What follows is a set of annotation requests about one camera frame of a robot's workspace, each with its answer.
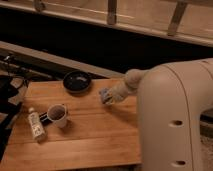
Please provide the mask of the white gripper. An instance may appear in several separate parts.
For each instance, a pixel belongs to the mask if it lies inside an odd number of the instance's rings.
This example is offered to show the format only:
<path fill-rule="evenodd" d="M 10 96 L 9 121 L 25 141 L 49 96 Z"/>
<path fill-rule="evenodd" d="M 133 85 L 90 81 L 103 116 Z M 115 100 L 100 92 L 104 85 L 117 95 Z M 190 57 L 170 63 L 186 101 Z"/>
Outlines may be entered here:
<path fill-rule="evenodd" d="M 129 86 L 125 82 L 119 82 L 110 89 L 113 102 L 121 102 L 130 94 Z"/>

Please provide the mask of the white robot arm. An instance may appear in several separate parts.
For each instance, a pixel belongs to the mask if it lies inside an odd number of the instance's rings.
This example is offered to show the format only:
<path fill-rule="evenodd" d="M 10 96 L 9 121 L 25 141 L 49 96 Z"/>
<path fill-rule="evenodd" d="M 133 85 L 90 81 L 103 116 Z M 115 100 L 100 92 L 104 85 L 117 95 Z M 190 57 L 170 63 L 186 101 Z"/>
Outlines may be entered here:
<path fill-rule="evenodd" d="M 134 72 L 142 171 L 203 171 L 200 115 L 213 109 L 213 58 Z"/>

